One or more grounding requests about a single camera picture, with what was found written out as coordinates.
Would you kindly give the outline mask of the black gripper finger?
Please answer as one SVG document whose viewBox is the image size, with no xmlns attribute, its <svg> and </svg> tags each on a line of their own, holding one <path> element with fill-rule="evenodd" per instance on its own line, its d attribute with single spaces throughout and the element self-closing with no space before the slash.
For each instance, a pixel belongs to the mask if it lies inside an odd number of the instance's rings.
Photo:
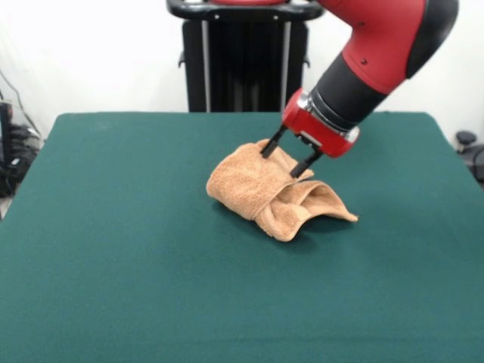
<svg viewBox="0 0 484 363">
<path fill-rule="evenodd" d="M 267 144 L 261 149 L 260 154 L 262 158 L 269 158 L 274 150 L 278 147 L 279 141 L 281 140 L 284 133 L 287 131 L 286 126 L 281 126 L 276 133 L 269 139 Z"/>
<path fill-rule="evenodd" d="M 304 160 L 299 161 L 290 172 L 292 178 L 299 178 L 314 162 L 316 162 L 322 153 L 319 150 L 315 150 L 312 154 L 306 157 Z"/>
</svg>

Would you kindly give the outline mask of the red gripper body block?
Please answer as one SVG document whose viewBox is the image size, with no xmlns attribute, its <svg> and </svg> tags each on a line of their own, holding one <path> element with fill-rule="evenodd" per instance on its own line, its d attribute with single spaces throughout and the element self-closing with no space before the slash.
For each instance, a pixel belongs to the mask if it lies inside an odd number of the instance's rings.
<svg viewBox="0 0 484 363">
<path fill-rule="evenodd" d="M 358 127 L 340 131 L 318 115 L 309 93 L 298 89 L 290 98 L 283 112 L 282 123 L 294 135 L 300 136 L 331 158 L 347 153 L 358 140 Z"/>
</svg>

